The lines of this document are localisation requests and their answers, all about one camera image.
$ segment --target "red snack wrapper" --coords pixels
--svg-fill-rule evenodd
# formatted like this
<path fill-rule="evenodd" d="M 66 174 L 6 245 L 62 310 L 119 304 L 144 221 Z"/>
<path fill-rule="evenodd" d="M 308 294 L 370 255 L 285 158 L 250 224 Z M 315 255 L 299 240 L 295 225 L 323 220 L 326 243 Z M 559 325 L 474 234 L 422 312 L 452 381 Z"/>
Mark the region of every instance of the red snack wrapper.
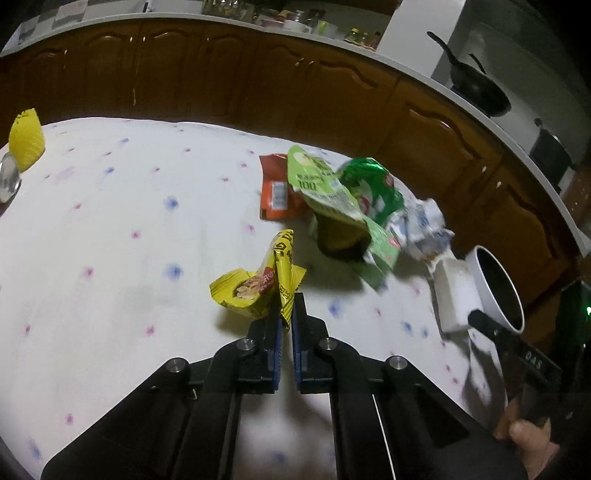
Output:
<path fill-rule="evenodd" d="M 261 219 L 294 218 L 308 210 L 301 194 L 287 182 L 287 155 L 261 155 Z"/>

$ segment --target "black frying pan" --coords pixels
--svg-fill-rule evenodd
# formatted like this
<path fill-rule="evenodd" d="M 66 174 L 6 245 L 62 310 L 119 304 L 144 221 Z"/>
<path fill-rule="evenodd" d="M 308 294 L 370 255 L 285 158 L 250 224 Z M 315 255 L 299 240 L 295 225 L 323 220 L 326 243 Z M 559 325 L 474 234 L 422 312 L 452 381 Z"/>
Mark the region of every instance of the black frying pan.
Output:
<path fill-rule="evenodd" d="M 452 64 L 452 83 L 454 90 L 472 105 L 488 116 L 505 115 L 511 110 L 511 103 L 498 85 L 486 76 L 486 72 L 475 55 L 470 54 L 482 72 L 467 63 L 459 61 L 447 44 L 433 32 L 427 35 L 435 40 L 446 53 Z"/>

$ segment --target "barcode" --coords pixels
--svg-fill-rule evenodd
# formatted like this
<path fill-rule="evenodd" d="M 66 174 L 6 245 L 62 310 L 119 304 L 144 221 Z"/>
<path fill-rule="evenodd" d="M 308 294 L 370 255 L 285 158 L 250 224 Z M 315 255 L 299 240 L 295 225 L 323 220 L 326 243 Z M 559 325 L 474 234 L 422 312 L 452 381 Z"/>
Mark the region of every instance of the barcode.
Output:
<path fill-rule="evenodd" d="M 287 210 L 286 181 L 274 181 L 271 183 L 271 209 Z"/>
<path fill-rule="evenodd" d="M 330 180 L 329 185 L 330 188 L 333 189 L 333 192 L 336 192 L 343 187 L 337 179 Z"/>

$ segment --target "crumpled plastic wrapper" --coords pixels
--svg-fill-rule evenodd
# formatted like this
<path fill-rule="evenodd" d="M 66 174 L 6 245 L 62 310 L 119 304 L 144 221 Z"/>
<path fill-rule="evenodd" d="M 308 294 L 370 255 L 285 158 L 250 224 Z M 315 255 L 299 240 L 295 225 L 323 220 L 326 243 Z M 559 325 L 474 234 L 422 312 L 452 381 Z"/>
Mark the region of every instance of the crumpled plastic wrapper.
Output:
<path fill-rule="evenodd" d="M 294 294 L 306 269 L 292 264 L 293 230 L 282 230 L 273 237 L 263 263 L 257 271 L 237 268 L 210 284 L 212 298 L 222 307 L 250 319 L 267 316 L 272 295 L 281 297 L 281 316 L 289 330 Z"/>
<path fill-rule="evenodd" d="M 443 214 L 433 199 L 407 203 L 388 217 L 386 230 L 394 234 L 402 251 L 416 260 L 431 263 L 445 252 L 454 233 L 447 230 Z"/>

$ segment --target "yellow snack wrapper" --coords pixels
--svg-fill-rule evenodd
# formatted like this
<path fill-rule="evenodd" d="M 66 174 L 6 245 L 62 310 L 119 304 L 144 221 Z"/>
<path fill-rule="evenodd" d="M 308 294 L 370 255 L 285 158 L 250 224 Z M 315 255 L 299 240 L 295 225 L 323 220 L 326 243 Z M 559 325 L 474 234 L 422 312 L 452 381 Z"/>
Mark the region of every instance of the yellow snack wrapper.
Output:
<path fill-rule="evenodd" d="M 256 272 L 237 268 L 210 284 L 212 298 L 222 307 L 250 319 L 267 315 L 271 296 L 278 290 L 281 316 L 289 330 L 294 293 L 306 269 L 292 264 L 293 230 L 282 230 L 273 237 L 263 263 Z"/>

